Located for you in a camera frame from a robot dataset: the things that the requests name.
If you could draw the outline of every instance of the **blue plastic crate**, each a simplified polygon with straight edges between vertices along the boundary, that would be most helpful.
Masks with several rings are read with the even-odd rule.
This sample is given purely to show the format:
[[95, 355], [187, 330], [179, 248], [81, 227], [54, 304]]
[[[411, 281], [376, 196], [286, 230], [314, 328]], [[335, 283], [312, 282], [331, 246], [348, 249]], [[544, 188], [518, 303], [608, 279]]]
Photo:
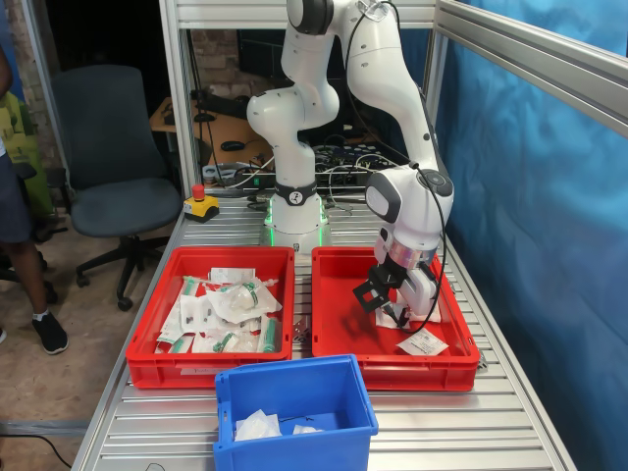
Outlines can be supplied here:
[[[378, 424], [354, 355], [235, 368], [216, 376], [216, 397], [216, 471], [366, 471]], [[282, 436], [234, 442], [259, 409], [278, 414]], [[293, 435], [297, 424], [324, 432]]]

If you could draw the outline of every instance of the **sock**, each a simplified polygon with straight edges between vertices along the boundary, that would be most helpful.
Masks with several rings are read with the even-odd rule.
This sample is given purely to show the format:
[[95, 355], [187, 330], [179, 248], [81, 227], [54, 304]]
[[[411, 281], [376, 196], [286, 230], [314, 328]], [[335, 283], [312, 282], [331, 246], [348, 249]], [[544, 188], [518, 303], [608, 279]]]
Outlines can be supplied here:
[[41, 320], [43, 320], [43, 316], [45, 316], [47, 314], [48, 314], [48, 309], [43, 311], [41, 314], [33, 314], [32, 315], [32, 320], [33, 321], [41, 321]]

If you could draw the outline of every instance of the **metal table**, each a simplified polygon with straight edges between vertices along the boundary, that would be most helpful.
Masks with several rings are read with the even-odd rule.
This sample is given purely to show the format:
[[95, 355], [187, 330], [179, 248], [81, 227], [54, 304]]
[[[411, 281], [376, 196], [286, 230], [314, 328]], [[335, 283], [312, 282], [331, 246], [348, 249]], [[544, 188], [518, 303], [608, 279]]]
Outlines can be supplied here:
[[[220, 216], [208, 224], [179, 219], [131, 334], [174, 248], [258, 243], [264, 214], [249, 210], [243, 199], [220, 204]], [[330, 211], [334, 245], [375, 240], [380, 221], [366, 206], [353, 207], [350, 215]], [[460, 258], [450, 244], [447, 248], [447, 279], [488, 368], [478, 372], [472, 392], [371, 392], [380, 433], [371, 441], [369, 471], [575, 469]], [[302, 332], [311, 313], [311, 266], [301, 263], [295, 273], [295, 329]], [[131, 334], [72, 469], [213, 470], [218, 432], [213, 392], [134, 388], [125, 360]], [[293, 348], [294, 358], [310, 354], [307, 344]]]

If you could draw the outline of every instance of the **person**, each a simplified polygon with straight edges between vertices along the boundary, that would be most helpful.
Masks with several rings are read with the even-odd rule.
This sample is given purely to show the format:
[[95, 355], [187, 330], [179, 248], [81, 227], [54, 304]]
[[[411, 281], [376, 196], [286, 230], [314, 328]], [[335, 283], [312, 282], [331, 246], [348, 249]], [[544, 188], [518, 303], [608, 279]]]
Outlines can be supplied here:
[[[13, 74], [0, 47], [0, 98], [11, 88]], [[46, 353], [54, 355], [68, 348], [68, 335], [48, 310], [39, 254], [30, 238], [30, 214], [4, 142], [0, 138], [0, 249], [9, 256], [32, 304], [32, 326]], [[7, 333], [0, 329], [0, 343]]]

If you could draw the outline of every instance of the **red button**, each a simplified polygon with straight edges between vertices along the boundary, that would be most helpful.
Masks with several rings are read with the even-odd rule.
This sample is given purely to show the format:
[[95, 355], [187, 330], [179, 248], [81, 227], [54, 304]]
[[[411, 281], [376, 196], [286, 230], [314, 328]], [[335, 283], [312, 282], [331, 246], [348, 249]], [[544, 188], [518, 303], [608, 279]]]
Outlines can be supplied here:
[[192, 186], [192, 197], [196, 201], [202, 201], [205, 199], [205, 185], [204, 184], [195, 184]]

